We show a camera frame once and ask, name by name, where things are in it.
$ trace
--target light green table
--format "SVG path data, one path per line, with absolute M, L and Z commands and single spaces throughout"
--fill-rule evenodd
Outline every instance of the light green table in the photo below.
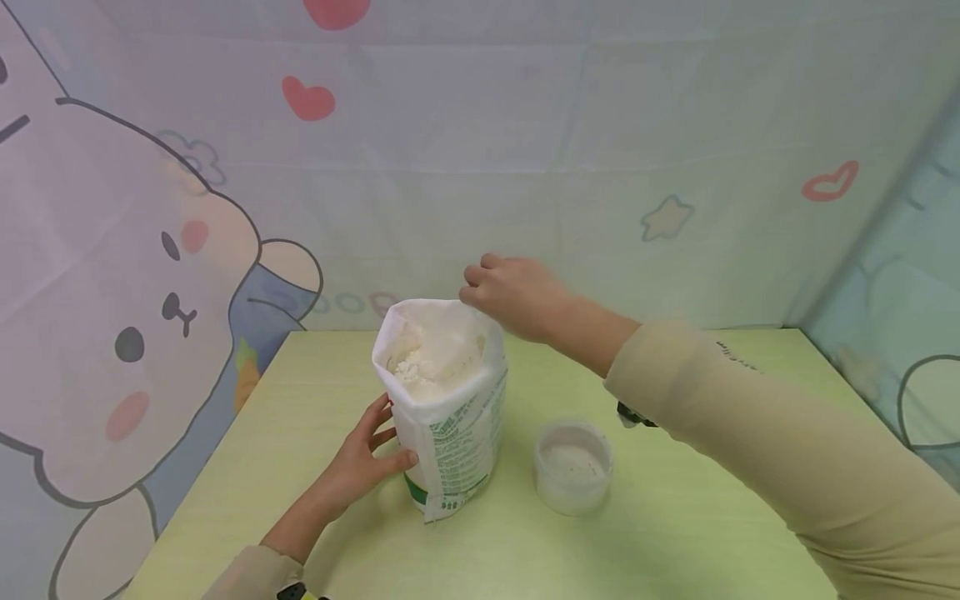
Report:
M 874 418 L 799 331 L 720 337 L 762 371 Z M 260 540 L 380 393 L 373 338 L 290 335 L 126 600 L 197 598 Z M 430 525 L 401 480 L 385 484 L 321 538 L 306 569 L 312 590 L 333 600 L 834 597 L 777 516 L 712 461 L 658 429 L 624 429 L 600 381 L 550 350 L 510 339 L 507 352 L 503 446 L 490 484 Z M 534 492 L 534 440 L 555 418 L 589 420 L 611 441 L 611 495 L 594 516 L 556 515 Z

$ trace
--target red heart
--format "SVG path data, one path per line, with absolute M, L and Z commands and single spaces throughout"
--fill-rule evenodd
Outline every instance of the red heart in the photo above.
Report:
M 282 87 L 287 104 L 304 121 L 325 119 L 336 105 L 329 89 L 318 85 L 305 87 L 296 77 L 284 77 Z
M 339 31 L 360 22 L 370 9 L 370 0 L 303 0 L 317 27 Z
M 804 183 L 804 189 L 801 192 L 804 198 L 812 202 L 833 202 L 838 198 L 843 198 L 853 185 L 856 174 L 860 171 L 860 163 L 856 160 L 848 160 L 840 165 L 834 173 L 818 175 L 812 180 Z

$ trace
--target flour bag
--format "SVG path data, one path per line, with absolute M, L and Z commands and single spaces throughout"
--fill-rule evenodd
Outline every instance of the flour bag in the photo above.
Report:
M 420 457 L 405 478 L 423 521 L 453 515 L 496 462 L 507 384 L 503 330 L 457 300 L 405 300 L 387 311 L 373 365 L 394 402 L 400 444 Z

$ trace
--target clear plastic cup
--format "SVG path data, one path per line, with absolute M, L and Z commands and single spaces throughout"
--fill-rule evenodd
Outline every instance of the clear plastic cup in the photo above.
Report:
M 613 452 L 593 425 L 559 420 L 540 433 L 534 465 L 543 504 L 561 515 L 580 516 L 603 502 L 613 475 Z

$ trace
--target heart outline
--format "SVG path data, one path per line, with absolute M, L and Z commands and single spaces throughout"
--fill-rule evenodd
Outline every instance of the heart outline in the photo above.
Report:
M 801 194 L 804 198 L 815 203 L 827 203 L 839 200 L 850 191 L 851 186 L 853 186 L 853 180 L 856 179 L 859 172 L 860 163 L 856 160 L 848 160 L 840 165 L 840 168 L 833 173 L 824 173 L 823 175 L 818 175 L 808 180 L 804 183 Z M 823 183 L 836 184 L 839 181 L 842 181 L 840 187 L 834 191 L 817 189 L 817 186 Z
M 333 92 L 320 85 L 307 87 L 293 75 L 284 77 L 280 88 L 287 106 L 301 121 L 320 121 L 336 108 Z

